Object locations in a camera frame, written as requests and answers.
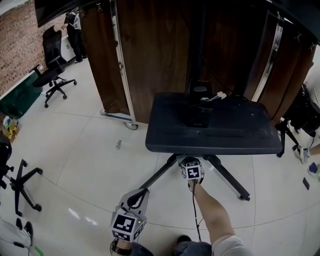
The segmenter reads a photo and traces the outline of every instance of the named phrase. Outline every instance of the wristwatch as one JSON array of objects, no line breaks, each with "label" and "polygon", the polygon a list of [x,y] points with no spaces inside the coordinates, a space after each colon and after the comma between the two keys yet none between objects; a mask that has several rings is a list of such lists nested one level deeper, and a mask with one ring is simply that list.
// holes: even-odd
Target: wristwatch
[{"label": "wristwatch", "polygon": [[111,243],[111,251],[115,252],[116,254],[123,255],[123,256],[129,256],[131,254],[132,249],[129,250],[121,249],[117,246],[118,240],[114,240]]}]

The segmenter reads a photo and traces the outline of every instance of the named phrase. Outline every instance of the white tile floor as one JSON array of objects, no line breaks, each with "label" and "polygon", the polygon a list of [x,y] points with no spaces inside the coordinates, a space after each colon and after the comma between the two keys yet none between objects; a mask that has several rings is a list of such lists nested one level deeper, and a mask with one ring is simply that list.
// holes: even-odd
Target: white tile floor
[{"label": "white tile floor", "polygon": [[[12,145],[8,163],[16,168],[13,176],[21,158],[29,163],[25,172],[43,169],[43,176],[35,175],[26,184],[42,212],[32,210],[23,197],[20,211],[24,222],[32,222],[34,244],[46,256],[108,255],[111,212],[124,193],[142,185],[169,155],[146,149],[146,125],[131,131],[122,122],[99,115],[101,100],[88,61],[69,66],[62,77],[75,78],[78,84],[63,88],[66,100],[56,93],[49,108],[44,108],[41,95],[22,117],[22,129]],[[312,142],[305,133],[295,135],[303,145]],[[320,183],[308,175],[292,145],[287,139],[282,158],[220,156],[250,192],[249,202],[238,200],[230,185],[203,162],[203,186],[224,205],[235,232],[257,256],[313,256],[320,247]],[[311,161],[319,164],[320,157]],[[0,216],[15,223],[13,191],[1,190],[0,200]],[[177,166],[151,187],[146,216],[149,223],[139,242],[156,256],[170,255],[181,234],[197,240],[191,194]],[[200,228],[202,240],[209,241],[204,222]],[[1,241],[0,247],[3,256],[12,255],[10,245]]]}]

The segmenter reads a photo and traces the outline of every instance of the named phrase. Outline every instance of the brick wall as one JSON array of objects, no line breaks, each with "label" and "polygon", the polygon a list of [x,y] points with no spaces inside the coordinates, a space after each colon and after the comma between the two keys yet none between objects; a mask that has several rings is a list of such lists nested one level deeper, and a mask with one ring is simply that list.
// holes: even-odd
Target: brick wall
[{"label": "brick wall", "polygon": [[63,14],[38,28],[33,0],[0,16],[0,95],[37,64],[46,67],[42,35],[53,25],[61,26],[64,20]]}]

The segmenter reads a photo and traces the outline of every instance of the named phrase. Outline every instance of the cardboard box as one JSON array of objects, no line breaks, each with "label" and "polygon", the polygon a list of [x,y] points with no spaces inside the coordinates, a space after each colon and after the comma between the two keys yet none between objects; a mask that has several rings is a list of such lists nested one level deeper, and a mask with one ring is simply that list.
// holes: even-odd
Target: cardboard box
[{"label": "cardboard box", "polygon": [[3,125],[1,131],[2,134],[6,136],[12,143],[17,137],[18,132],[20,131],[19,122],[14,119],[8,119]]}]

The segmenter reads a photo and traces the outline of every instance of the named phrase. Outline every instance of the green tape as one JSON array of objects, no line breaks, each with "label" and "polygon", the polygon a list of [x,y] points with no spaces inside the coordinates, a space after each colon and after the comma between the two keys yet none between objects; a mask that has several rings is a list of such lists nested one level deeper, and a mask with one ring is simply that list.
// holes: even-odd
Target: green tape
[{"label": "green tape", "polygon": [[44,253],[38,247],[34,247],[34,249],[39,253],[40,256],[44,256]]}]

